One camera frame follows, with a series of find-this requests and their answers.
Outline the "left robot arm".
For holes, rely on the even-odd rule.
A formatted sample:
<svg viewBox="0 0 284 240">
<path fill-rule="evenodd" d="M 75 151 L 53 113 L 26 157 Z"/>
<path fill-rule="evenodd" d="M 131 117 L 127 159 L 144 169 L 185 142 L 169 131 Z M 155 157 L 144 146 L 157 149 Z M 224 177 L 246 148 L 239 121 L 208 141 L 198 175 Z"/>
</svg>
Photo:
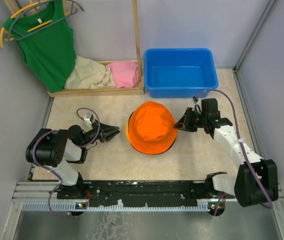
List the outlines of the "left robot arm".
<svg viewBox="0 0 284 240">
<path fill-rule="evenodd" d="M 88 154 L 87 147 L 96 141 L 107 143 L 120 133 L 118 126 L 91 123 L 91 130 L 84 131 L 79 125 L 68 130 L 42 128 L 26 149 L 26 160 L 55 175 L 60 184 L 75 198 L 86 192 L 81 174 L 70 164 L 83 164 Z"/>
</svg>

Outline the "blue plastic bin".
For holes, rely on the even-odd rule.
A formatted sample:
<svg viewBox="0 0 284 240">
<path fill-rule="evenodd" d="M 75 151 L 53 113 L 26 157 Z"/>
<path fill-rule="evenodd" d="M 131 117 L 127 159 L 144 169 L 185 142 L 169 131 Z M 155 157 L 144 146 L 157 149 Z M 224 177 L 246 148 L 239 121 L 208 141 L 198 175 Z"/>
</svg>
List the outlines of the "blue plastic bin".
<svg viewBox="0 0 284 240">
<path fill-rule="evenodd" d="M 152 98 L 191 98 L 218 88 L 206 48 L 151 48 L 145 52 L 144 85 Z"/>
</svg>

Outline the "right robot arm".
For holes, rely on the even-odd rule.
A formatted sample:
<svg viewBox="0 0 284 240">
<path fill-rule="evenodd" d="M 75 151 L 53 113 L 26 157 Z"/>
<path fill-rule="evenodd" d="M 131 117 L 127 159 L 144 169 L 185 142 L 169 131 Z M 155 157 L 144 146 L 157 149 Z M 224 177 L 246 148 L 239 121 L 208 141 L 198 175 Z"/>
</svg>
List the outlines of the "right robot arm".
<svg viewBox="0 0 284 240">
<path fill-rule="evenodd" d="M 207 175 L 205 192 L 211 198 L 221 193 L 234 196 L 242 207 L 272 204 L 278 200 L 277 165 L 263 159 L 238 136 L 232 122 L 220 116 L 218 102 L 208 98 L 186 109 L 175 129 L 196 132 L 204 129 L 228 153 L 237 168 L 235 176 L 226 172 Z"/>
</svg>

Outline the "orange hat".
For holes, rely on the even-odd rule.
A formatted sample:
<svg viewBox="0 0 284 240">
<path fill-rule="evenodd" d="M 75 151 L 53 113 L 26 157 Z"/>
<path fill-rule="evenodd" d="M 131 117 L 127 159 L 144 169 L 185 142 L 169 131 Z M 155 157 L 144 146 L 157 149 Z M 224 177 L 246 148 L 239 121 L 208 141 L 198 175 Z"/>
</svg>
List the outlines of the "orange hat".
<svg viewBox="0 0 284 240">
<path fill-rule="evenodd" d="M 177 129 L 171 112 L 162 104 L 147 101 L 133 113 L 129 139 L 134 149 L 146 155 L 160 155 L 175 143 Z"/>
</svg>

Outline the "navy blue hat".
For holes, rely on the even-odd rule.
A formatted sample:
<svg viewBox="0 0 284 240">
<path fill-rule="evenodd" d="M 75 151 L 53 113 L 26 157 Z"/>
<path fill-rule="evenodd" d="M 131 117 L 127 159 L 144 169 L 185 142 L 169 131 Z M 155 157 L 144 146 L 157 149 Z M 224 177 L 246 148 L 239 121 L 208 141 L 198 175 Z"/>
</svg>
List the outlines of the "navy blue hat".
<svg viewBox="0 0 284 240">
<path fill-rule="evenodd" d="M 126 122 L 125 131 L 126 131 L 126 138 L 127 138 L 128 142 L 129 142 L 129 144 L 131 145 L 131 147 L 134 148 L 134 146 L 131 144 L 131 141 L 129 139 L 129 123 L 130 123 L 130 119 L 131 119 L 133 113 L 134 113 L 134 111 L 130 114 L 130 116 L 129 116 L 127 122 Z"/>
</svg>

